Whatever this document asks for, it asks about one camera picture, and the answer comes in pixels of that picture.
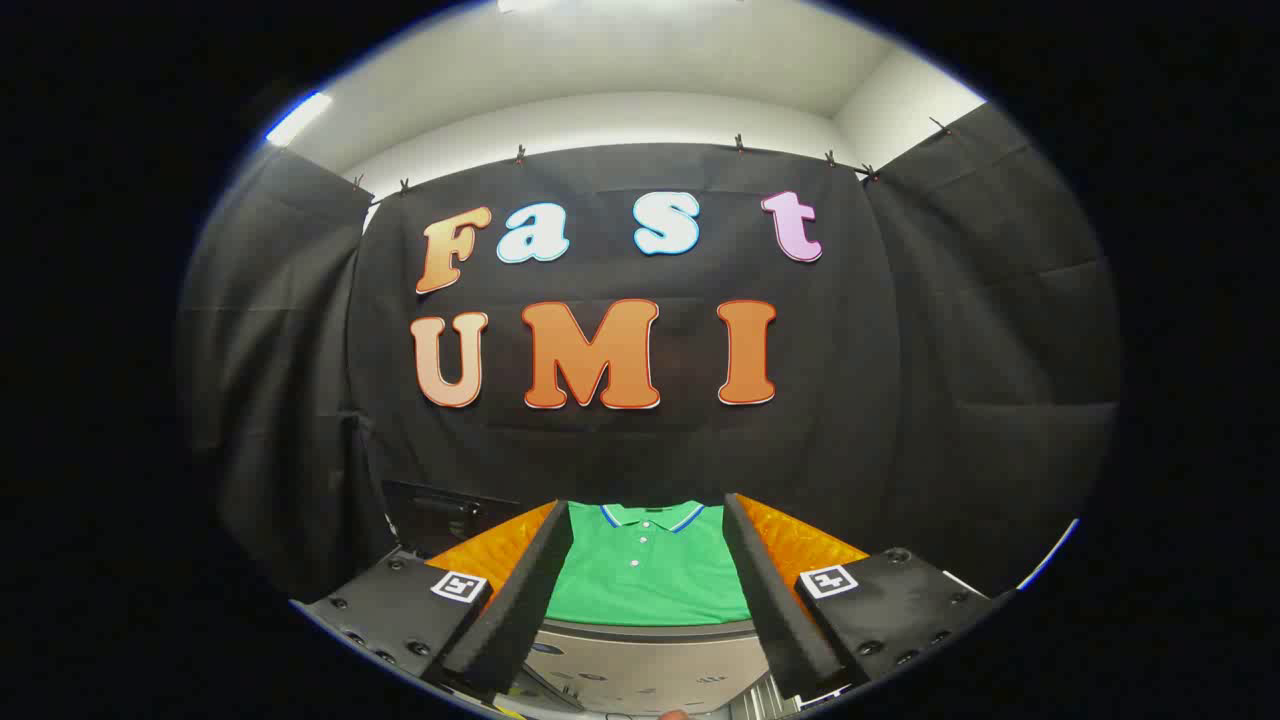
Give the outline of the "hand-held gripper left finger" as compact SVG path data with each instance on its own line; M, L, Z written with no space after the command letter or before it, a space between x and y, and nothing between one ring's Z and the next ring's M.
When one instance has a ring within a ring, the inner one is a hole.
M392 673L492 701L524 669L572 543L570 506L557 500L434 559L394 548L342 587L293 605Z

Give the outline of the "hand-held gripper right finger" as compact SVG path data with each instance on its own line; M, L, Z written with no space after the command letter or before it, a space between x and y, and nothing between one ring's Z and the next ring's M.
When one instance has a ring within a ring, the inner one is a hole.
M983 594L905 547L868 553L739 493L724 497L724 541L785 696L860 693L891 682L1014 597Z

